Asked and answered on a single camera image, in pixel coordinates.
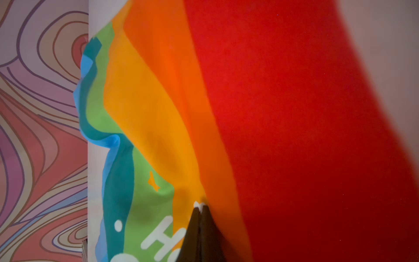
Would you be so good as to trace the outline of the rainbow red hooded jacket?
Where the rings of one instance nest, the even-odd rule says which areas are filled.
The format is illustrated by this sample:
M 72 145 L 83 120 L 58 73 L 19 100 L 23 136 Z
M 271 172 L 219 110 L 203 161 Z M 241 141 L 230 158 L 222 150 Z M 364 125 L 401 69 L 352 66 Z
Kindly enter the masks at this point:
M 98 262 L 419 259 L 418 1 L 128 1 L 74 94 L 109 150 Z

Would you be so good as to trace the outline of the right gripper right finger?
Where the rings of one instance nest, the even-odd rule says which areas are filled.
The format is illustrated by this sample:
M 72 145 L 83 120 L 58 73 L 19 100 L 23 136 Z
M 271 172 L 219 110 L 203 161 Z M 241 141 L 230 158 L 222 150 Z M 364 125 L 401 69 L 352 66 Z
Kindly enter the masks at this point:
M 226 262 L 220 233 L 215 225 L 210 209 L 203 206 L 199 224 L 199 259 L 201 262 Z

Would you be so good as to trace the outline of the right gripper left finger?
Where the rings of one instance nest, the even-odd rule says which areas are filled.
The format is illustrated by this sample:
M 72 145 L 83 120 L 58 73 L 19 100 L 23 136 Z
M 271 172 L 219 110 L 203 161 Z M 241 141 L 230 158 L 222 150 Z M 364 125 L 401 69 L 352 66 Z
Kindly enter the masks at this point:
M 201 212 L 195 207 L 183 240 L 177 262 L 200 262 L 200 221 Z

